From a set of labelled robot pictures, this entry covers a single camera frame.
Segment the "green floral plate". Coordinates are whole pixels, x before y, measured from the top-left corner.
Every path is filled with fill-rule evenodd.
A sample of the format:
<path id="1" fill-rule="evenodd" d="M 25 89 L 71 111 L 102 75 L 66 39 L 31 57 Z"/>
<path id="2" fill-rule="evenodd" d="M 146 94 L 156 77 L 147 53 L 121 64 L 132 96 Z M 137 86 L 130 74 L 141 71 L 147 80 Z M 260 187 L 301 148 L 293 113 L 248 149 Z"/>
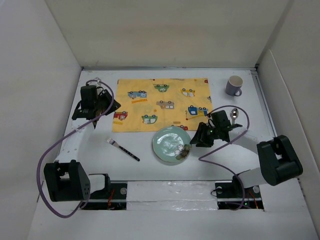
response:
<path id="1" fill-rule="evenodd" d="M 180 127 L 167 126 L 155 133 L 152 148 L 155 155 L 164 163 L 177 165 L 190 154 L 191 137 Z"/>

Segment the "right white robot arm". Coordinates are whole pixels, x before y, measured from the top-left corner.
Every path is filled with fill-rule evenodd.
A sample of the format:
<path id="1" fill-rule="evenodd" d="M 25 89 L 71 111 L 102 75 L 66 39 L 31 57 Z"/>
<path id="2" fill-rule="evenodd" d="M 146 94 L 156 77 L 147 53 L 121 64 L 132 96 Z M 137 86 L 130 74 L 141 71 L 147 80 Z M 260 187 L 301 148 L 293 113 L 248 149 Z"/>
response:
<path id="1" fill-rule="evenodd" d="M 258 156 L 258 167 L 233 175 L 231 191 L 235 196 L 243 197 L 254 186 L 276 186 L 302 175 L 303 166 L 287 136 L 255 134 L 240 124 L 230 122 L 224 110 L 210 112 L 207 117 L 206 123 L 199 123 L 191 145 L 210 148 L 215 140 L 222 140 L 226 146 L 236 144 Z"/>

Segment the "spoon with black handle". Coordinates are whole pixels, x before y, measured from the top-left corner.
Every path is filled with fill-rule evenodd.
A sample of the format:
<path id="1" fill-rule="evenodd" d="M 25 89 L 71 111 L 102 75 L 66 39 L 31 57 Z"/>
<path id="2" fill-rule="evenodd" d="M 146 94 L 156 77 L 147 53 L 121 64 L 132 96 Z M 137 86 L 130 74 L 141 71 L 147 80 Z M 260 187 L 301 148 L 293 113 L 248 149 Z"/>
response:
<path id="1" fill-rule="evenodd" d="M 239 116 L 239 110 L 237 108 L 233 108 L 230 112 L 230 119 L 231 119 L 231 124 L 234 125 L 236 122 L 236 119 Z"/>

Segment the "yellow truck print placemat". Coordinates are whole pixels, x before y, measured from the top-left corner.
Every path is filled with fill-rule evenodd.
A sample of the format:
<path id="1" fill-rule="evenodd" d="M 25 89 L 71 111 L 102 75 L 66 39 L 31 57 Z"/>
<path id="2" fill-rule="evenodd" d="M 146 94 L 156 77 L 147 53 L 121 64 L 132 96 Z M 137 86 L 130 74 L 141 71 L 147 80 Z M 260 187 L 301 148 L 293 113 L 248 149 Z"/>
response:
<path id="1" fill-rule="evenodd" d="M 119 79 L 115 99 L 121 105 L 113 115 L 115 133 L 195 131 L 213 109 L 207 78 Z"/>

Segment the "fork with black handle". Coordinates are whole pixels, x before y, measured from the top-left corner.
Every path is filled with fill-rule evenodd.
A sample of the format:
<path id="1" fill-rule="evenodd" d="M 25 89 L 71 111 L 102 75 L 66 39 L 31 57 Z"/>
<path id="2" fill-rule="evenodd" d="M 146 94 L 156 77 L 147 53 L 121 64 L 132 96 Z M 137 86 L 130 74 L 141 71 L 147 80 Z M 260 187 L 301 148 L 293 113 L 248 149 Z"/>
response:
<path id="1" fill-rule="evenodd" d="M 134 160 L 136 160 L 137 162 L 140 161 L 140 158 L 135 156 L 132 152 L 130 152 L 129 150 L 127 150 L 126 148 L 124 148 L 123 146 L 119 145 L 114 139 L 112 139 L 111 137 L 107 137 L 106 138 L 106 142 L 109 143 L 110 145 L 114 146 L 115 148 L 119 149 L 120 151 L 122 151 L 123 153 L 125 153 L 126 155 L 130 156 L 131 158 L 133 158 Z"/>

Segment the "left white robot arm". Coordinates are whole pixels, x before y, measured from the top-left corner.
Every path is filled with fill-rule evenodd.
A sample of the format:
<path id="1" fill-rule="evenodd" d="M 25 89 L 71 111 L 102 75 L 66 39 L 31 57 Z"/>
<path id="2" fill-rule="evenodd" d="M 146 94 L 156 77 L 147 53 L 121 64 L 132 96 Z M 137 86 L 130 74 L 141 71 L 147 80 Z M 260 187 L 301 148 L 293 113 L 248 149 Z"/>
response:
<path id="1" fill-rule="evenodd" d="M 63 140 L 54 162 L 44 166 L 51 201 L 87 201 L 94 192 L 103 199 L 111 194 L 108 175 L 86 173 L 80 159 L 99 118 L 112 114 L 120 106 L 108 89 L 90 84 L 80 88 L 80 101 L 71 116 L 71 132 Z"/>

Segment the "purple mug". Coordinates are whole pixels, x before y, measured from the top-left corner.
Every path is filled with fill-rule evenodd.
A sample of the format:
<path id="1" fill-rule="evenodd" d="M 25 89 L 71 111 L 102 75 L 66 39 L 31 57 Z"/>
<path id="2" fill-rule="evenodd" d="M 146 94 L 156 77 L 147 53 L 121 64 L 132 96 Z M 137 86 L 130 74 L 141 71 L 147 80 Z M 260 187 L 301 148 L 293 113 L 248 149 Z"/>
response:
<path id="1" fill-rule="evenodd" d="M 229 96 L 240 97 L 242 95 L 243 79 L 240 76 L 230 76 L 225 87 L 225 93 Z"/>

